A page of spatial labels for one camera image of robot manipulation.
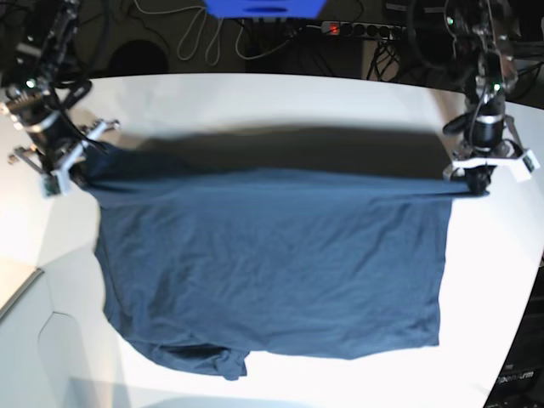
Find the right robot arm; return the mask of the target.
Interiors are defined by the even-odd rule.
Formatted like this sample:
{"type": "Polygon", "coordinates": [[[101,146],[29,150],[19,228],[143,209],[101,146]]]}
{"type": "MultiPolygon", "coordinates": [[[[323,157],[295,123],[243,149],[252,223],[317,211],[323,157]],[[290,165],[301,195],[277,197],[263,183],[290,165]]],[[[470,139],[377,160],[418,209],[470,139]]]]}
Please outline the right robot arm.
{"type": "Polygon", "coordinates": [[[110,3],[101,1],[99,40],[88,62],[70,52],[80,23],[81,1],[37,1],[25,17],[22,37],[1,70],[5,99],[1,113],[24,131],[32,147],[21,158],[37,155],[37,171],[50,174],[70,148],[90,140],[69,118],[69,110],[91,90],[94,70],[110,33],[110,3]]]}

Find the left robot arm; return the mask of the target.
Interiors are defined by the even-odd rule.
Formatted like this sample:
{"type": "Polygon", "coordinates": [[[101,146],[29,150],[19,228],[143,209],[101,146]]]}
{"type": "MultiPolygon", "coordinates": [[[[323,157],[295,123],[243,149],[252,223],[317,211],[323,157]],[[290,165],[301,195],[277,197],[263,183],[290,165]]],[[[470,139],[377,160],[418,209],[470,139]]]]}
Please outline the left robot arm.
{"type": "Polygon", "coordinates": [[[502,2],[448,1],[444,20],[462,74],[466,107],[443,127],[443,135],[460,138],[445,176],[466,182],[481,196],[497,167],[511,166],[523,155],[514,119],[506,113],[507,94],[518,72],[502,2]]]}

